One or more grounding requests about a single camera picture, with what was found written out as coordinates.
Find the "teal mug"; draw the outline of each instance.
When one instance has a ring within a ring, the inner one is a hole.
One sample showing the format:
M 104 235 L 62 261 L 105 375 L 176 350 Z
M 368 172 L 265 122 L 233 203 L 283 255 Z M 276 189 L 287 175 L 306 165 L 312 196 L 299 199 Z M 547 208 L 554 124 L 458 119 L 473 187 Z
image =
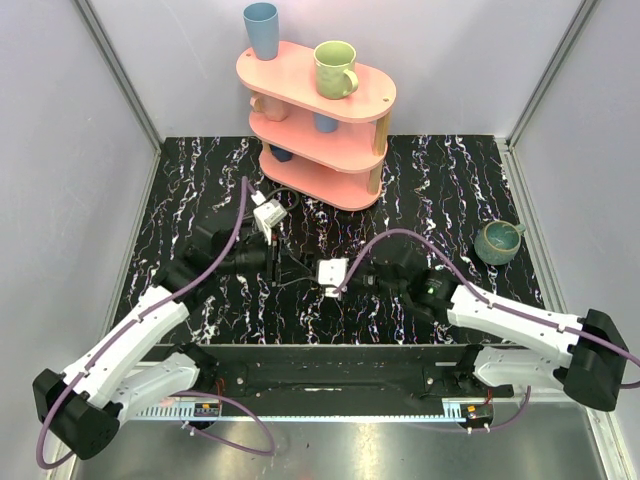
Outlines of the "teal mug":
M 504 265 L 513 260 L 527 228 L 494 220 L 478 232 L 473 247 L 480 260 L 488 265 Z

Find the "gray floor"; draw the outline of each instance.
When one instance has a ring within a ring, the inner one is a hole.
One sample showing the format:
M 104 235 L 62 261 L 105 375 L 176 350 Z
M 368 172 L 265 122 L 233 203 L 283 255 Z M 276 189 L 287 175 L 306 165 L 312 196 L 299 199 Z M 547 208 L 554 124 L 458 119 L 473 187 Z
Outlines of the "gray floor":
M 497 406 L 498 421 L 515 406 Z M 586 414 L 573 404 L 534 404 L 512 428 L 489 435 L 428 432 L 408 424 L 280 423 L 270 426 L 275 458 L 190 438 L 171 424 L 132 422 L 97 457 L 79 463 L 77 480 L 606 478 Z M 257 448 L 249 423 L 215 433 Z

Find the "black marble table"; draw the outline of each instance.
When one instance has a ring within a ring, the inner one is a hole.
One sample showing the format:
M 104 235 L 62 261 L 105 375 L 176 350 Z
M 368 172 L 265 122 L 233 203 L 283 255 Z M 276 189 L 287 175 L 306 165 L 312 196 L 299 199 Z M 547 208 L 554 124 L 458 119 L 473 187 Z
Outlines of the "black marble table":
M 170 138 L 165 143 L 140 229 L 116 321 L 135 305 L 152 271 L 173 258 L 206 211 L 236 209 L 246 175 L 264 193 L 276 188 L 258 167 L 255 138 Z M 282 234 L 296 255 L 354 257 L 386 229 L 404 227 L 425 235 L 478 286 L 529 305 L 542 298 L 526 241 L 504 267 L 487 267 L 473 252 L 473 239 L 488 221 L 517 223 L 517 214 L 490 136 L 391 136 L 377 204 L 342 212 L 302 197 L 283 222 Z M 281 197 L 291 205 L 290 194 Z M 384 249 L 385 241 L 376 248 Z M 430 266 L 440 262 L 427 256 Z M 301 271 L 300 277 L 308 276 Z M 294 280 L 294 275 L 284 281 Z M 371 294 L 325 298 L 311 281 L 269 287 L 260 274 L 219 279 L 212 295 L 161 343 L 196 341 L 252 344 L 487 343 L 500 339 L 473 330 L 416 321 L 397 298 Z

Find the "green mug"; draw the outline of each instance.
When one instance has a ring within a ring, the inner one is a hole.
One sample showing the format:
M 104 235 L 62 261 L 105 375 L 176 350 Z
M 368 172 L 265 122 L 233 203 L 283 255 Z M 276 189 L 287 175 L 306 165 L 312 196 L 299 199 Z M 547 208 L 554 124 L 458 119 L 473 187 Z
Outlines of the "green mug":
M 356 50 L 347 42 L 331 40 L 313 51 L 316 61 L 316 90 L 323 97 L 338 100 L 358 89 L 358 77 L 353 71 Z

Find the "shelf tier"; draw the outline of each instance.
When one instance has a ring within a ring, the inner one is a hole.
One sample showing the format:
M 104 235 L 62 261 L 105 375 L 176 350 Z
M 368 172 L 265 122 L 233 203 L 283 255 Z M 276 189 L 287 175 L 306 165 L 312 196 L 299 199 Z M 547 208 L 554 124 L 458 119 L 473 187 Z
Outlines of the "shelf tier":
M 281 122 L 252 112 L 249 125 L 261 140 L 339 172 L 369 172 L 384 161 L 386 148 L 382 155 L 372 152 L 375 125 L 340 122 L 335 132 L 323 133 L 316 130 L 313 113 L 295 106 L 290 109 Z
M 280 42 L 278 56 L 262 61 L 253 49 L 236 63 L 244 85 L 255 92 L 284 100 L 307 110 L 347 123 L 366 123 L 386 115 L 396 100 L 393 80 L 380 70 L 356 63 L 359 88 L 340 100 L 329 100 L 316 91 L 313 49 Z
M 382 190 L 380 184 L 377 193 L 367 192 L 368 173 L 336 172 L 298 155 L 281 163 L 267 148 L 260 154 L 260 167 L 274 182 L 351 212 L 373 205 Z

